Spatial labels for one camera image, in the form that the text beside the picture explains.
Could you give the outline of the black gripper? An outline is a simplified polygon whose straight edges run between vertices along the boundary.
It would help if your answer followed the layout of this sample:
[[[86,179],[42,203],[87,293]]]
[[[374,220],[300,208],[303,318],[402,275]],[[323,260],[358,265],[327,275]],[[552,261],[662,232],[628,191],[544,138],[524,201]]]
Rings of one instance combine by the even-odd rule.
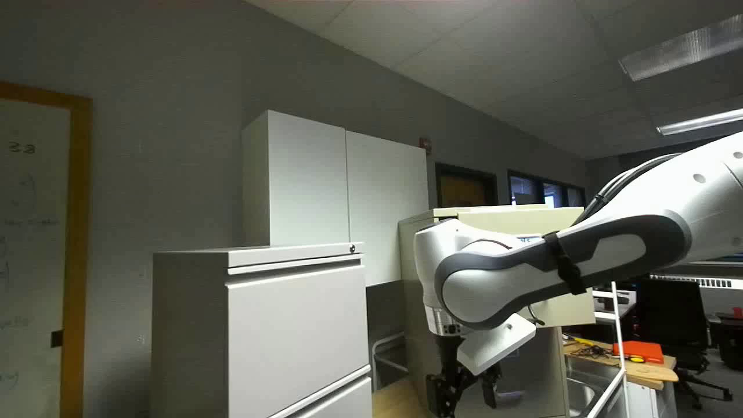
[[[473,375],[464,365],[457,363],[459,336],[437,336],[437,356],[440,369],[425,378],[426,388],[426,410],[433,418],[455,418],[455,409],[467,388],[481,385],[482,402],[497,407],[497,382],[502,367],[491,365],[482,374]]]

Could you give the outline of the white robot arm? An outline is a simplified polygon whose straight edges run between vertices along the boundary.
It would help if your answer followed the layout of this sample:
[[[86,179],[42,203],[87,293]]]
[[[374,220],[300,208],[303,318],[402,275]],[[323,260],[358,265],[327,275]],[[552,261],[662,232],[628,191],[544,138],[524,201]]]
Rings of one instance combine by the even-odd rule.
[[[537,336],[523,308],[560,294],[733,255],[743,245],[743,131],[614,173],[567,227],[518,238],[457,219],[412,234],[440,369],[429,410],[455,418],[469,385],[494,396],[502,359]]]

